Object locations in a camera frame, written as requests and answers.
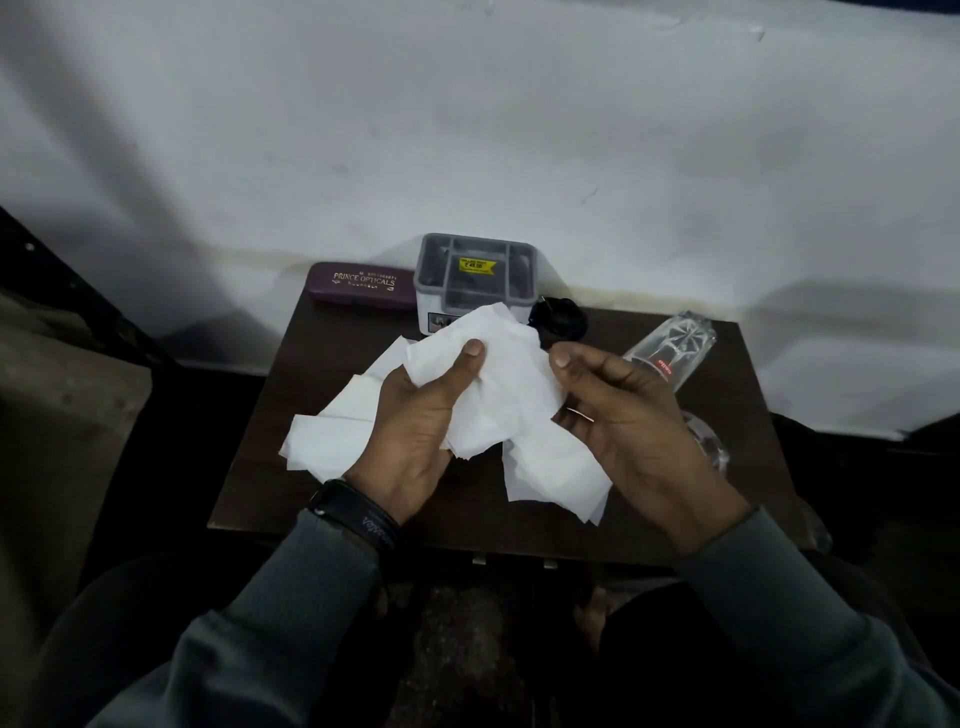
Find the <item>small table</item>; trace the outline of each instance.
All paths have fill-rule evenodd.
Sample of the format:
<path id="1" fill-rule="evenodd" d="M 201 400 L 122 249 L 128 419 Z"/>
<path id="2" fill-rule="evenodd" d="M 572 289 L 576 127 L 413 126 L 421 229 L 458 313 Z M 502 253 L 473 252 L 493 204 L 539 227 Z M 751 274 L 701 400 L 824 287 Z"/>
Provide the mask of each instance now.
<path id="1" fill-rule="evenodd" d="M 588 309 L 584 343 L 625 352 L 664 316 Z M 718 341 L 678 399 L 731 454 L 728 479 L 762 504 L 800 546 L 809 546 L 800 501 L 760 393 L 740 327 L 715 322 Z M 320 412 L 399 335 L 419 339 L 417 314 L 314 302 L 304 292 L 233 460 L 209 526 L 285 535 L 317 488 L 277 453 L 296 414 Z M 436 494 L 406 526 L 421 546 L 661 566 L 675 552 L 663 534 L 612 490 L 599 526 L 552 503 L 510 503 L 500 447 L 454 460 Z"/>

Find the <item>wristwatch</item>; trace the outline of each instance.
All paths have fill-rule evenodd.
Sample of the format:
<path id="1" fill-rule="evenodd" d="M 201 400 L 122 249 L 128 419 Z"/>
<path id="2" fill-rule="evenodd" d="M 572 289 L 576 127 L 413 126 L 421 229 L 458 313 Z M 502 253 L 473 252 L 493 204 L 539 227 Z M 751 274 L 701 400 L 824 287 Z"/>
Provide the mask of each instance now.
<path id="1" fill-rule="evenodd" d="M 307 510 L 356 534 L 381 556 L 393 551 L 400 539 L 400 524 L 342 478 L 327 480 Z"/>

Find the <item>folded white napkin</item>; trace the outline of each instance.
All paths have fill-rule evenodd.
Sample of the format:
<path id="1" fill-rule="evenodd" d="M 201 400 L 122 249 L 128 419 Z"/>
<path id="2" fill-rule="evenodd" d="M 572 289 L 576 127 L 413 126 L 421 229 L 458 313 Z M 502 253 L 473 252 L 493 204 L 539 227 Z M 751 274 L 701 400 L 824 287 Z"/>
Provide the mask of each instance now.
<path id="1" fill-rule="evenodd" d="M 551 421 L 563 389 L 537 332 L 503 303 L 477 308 L 416 343 L 397 338 L 323 412 L 294 418 L 280 449 L 287 468 L 321 480 L 342 475 L 370 439 L 383 378 L 402 364 L 423 386 L 449 370 L 469 339 L 484 343 L 486 360 L 453 407 L 444 446 L 470 458 L 502 442 L 509 500 L 552 501 L 599 523 L 610 480 L 587 446 Z"/>

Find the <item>person's left hand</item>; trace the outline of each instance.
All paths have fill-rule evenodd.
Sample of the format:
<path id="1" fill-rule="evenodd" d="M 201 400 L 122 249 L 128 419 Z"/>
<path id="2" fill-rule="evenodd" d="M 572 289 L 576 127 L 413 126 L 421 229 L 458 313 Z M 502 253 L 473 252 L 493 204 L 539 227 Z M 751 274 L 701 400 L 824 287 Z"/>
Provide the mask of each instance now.
<path id="1" fill-rule="evenodd" d="M 470 339 L 443 376 L 417 387 L 401 366 L 380 388 L 373 433 L 344 480 L 397 523 L 417 513 L 437 489 L 450 462 L 440 449 L 457 399 L 480 373 L 483 342 Z"/>

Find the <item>wall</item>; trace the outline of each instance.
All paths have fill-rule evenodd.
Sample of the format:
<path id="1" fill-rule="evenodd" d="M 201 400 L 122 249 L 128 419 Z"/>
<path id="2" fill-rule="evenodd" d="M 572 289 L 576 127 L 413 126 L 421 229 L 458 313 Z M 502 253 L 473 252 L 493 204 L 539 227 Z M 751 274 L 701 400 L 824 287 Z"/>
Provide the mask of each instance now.
<path id="1" fill-rule="evenodd" d="M 0 204 L 189 360 L 269 367 L 310 261 L 534 243 L 742 322 L 773 409 L 960 410 L 960 23 L 818 0 L 9 0 Z"/>

